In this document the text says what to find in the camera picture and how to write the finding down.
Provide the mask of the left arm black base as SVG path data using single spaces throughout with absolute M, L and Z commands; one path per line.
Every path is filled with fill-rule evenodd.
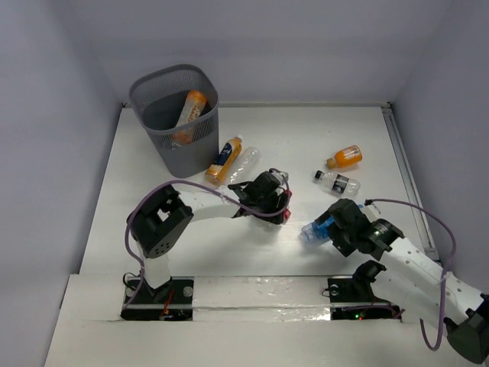
M 121 310 L 121 318 L 129 321 L 191 321 L 193 319 L 194 278 L 173 277 L 155 291 L 143 283 L 139 292 L 134 293 L 140 277 L 127 272 L 122 278 L 125 286 L 123 305 L 133 297 L 133 301 Z

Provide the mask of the orange bottle white cap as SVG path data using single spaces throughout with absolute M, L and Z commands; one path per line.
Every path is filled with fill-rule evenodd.
M 176 131 L 170 136 L 170 148 L 177 149 L 190 144 L 193 140 L 194 128 L 188 124 L 194 122 L 201 116 L 206 107 L 207 98 L 198 90 L 192 89 L 186 96 L 180 117 L 176 122 Z

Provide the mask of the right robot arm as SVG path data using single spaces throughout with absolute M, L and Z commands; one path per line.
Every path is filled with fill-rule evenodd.
M 463 358 L 482 364 L 488 358 L 488 295 L 459 280 L 421 252 L 391 222 L 366 206 L 340 199 L 327 210 L 333 246 L 348 257 L 369 259 L 351 276 L 353 294 L 380 299 L 414 313 L 422 325 L 437 328 Z

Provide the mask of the blue tinted water bottle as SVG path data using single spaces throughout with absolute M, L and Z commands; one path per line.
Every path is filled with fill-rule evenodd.
M 300 232 L 300 239 L 306 244 L 319 244 L 330 240 L 328 228 L 334 223 L 331 216 L 320 216 L 305 225 Z

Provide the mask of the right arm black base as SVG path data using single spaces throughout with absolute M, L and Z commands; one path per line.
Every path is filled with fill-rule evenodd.
M 329 278 L 321 295 L 330 302 L 332 320 L 402 320 L 403 309 L 375 297 L 368 284 L 353 277 Z

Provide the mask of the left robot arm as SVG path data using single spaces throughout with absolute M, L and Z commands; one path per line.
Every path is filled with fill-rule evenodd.
M 291 196 L 288 174 L 276 168 L 222 190 L 182 179 L 154 188 L 126 219 L 125 249 L 140 270 L 139 283 L 124 307 L 142 294 L 154 303 L 167 297 L 172 283 L 167 253 L 190 223 L 253 216 L 279 226 L 290 216 Z

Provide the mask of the clear bottle red cap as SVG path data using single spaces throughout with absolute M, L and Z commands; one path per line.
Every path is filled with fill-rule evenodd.
M 279 189 L 276 193 L 273 193 L 267 199 L 265 199 L 259 206 L 261 212 L 264 213 L 280 213 L 273 217 L 258 218 L 256 220 L 257 225 L 268 231 L 277 231 L 280 226 L 284 225 L 290 218 L 289 201 L 292 197 L 290 190 Z

